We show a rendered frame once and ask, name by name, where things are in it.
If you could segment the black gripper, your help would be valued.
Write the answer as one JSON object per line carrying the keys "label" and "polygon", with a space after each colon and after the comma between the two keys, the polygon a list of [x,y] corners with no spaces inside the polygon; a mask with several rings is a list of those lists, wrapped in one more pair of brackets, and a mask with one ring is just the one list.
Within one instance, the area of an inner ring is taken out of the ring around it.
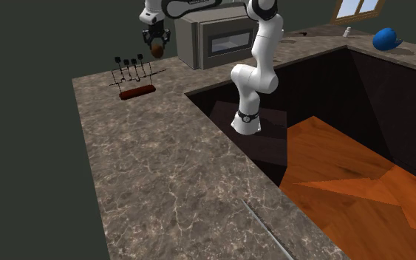
{"label": "black gripper", "polygon": [[152,45],[154,38],[160,38],[162,45],[165,46],[170,41],[171,31],[164,28],[164,20],[161,20],[149,25],[148,30],[143,30],[142,36],[144,43],[149,47]]}

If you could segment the wooden framed window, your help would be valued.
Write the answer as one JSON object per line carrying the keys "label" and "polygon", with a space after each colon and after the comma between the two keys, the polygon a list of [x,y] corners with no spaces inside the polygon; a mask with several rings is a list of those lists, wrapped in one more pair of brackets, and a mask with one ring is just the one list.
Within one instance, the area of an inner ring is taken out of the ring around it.
{"label": "wooden framed window", "polygon": [[386,0],[336,0],[331,24],[341,25],[375,18],[380,15]]}

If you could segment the grey microwave oven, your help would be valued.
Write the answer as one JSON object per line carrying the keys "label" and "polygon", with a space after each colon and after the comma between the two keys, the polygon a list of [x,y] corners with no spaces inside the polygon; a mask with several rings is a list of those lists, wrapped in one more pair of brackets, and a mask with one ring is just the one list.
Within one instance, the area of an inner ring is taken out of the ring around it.
{"label": "grey microwave oven", "polygon": [[174,25],[177,56],[192,69],[250,58],[259,26],[247,16],[244,6],[228,4],[186,14]]}

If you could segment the dark robot stand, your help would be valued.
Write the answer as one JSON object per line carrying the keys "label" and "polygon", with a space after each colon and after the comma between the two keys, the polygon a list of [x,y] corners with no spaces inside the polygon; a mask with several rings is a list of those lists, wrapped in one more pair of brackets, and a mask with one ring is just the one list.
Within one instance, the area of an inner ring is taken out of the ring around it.
{"label": "dark robot stand", "polygon": [[252,135],[237,133],[231,126],[235,103],[217,101],[210,120],[251,160],[287,165],[287,113],[274,109],[260,109],[262,130]]}

